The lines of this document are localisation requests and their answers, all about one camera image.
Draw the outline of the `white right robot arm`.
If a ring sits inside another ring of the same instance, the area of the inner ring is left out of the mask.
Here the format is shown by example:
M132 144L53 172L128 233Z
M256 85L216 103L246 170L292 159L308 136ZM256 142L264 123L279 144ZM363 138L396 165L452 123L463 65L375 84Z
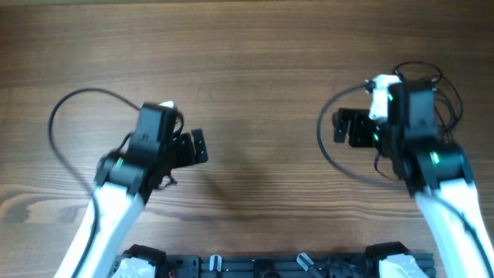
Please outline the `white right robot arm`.
M449 277L491 277L493 245L482 219L472 166L462 148L440 134L430 82L362 85L370 109L340 108L333 140L373 147L391 160L397 178L423 215Z

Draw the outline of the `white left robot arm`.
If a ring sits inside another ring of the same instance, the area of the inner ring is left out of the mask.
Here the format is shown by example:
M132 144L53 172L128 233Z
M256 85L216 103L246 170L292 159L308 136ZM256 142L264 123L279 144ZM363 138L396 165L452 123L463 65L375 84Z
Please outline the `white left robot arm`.
M96 187L83 221L57 277L105 277L152 191L175 168L205 163L208 152L200 129L184 133L176 104L144 103L126 151L111 151L97 166Z

